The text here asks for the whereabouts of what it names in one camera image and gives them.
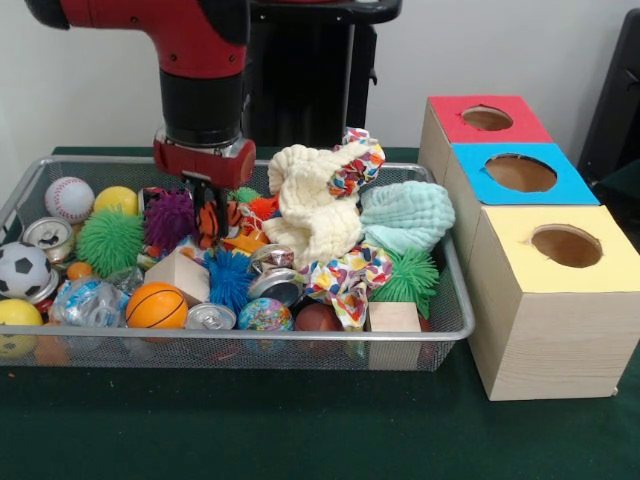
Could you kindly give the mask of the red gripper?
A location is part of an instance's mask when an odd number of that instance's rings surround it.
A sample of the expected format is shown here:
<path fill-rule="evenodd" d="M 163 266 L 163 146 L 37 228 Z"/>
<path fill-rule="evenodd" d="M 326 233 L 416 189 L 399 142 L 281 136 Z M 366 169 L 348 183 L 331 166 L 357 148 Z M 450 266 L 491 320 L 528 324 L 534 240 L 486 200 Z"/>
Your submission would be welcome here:
<path fill-rule="evenodd" d="M 155 139 L 153 156 L 156 166 L 165 173 L 196 178 L 192 181 L 195 220 L 200 219 L 200 211 L 206 202 L 204 180 L 216 187 L 217 238 L 225 238 L 229 232 L 226 189 L 236 189 L 250 179 L 256 160 L 254 142 L 240 139 L 232 145 L 230 152 L 217 153 L 214 149 L 191 148 Z"/>

